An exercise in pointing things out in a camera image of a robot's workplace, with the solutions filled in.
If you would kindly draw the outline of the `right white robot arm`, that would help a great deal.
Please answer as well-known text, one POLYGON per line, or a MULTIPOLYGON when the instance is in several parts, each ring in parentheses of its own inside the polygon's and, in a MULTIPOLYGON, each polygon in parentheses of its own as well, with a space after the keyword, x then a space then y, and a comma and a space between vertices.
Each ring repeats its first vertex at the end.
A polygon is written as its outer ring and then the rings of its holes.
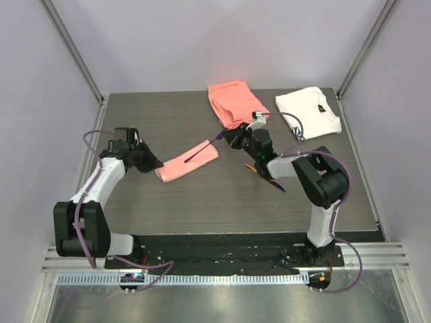
POLYGON ((350 194, 350 173, 326 147, 281 155, 273 150, 266 125, 270 112, 254 111, 250 123, 224 129, 222 138, 233 149, 245 151, 254 161, 249 167, 276 187, 279 178, 296 177, 312 205, 310 226, 304 239, 302 262, 322 264, 335 247, 335 222, 341 204, 350 194))

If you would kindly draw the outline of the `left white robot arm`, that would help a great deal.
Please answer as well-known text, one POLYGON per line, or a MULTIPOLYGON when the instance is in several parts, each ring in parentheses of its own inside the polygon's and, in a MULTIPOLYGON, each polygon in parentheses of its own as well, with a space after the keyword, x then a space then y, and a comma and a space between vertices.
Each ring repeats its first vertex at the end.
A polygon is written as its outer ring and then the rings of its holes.
POLYGON ((143 262, 137 238, 111 232, 104 207, 128 170, 146 174, 163 163, 136 128, 117 127, 110 134, 113 139, 96 154, 96 167, 86 183, 68 201, 54 206, 55 245, 59 256, 84 257, 92 268, 96 268, 96 259, 107 256, 120 256, 128 268, 137 268, 143 262))

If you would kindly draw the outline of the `pink satin napkin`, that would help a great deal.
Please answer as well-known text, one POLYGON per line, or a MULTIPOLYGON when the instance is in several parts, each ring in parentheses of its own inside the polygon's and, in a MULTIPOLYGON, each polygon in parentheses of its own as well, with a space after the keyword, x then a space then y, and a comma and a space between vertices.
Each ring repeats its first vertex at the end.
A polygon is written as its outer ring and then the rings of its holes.
POLYGON ((182 155, 164 162, 155 173, 163 183, 171 182, 217 159, 219 153, 208 140, 198 144, 182 155))

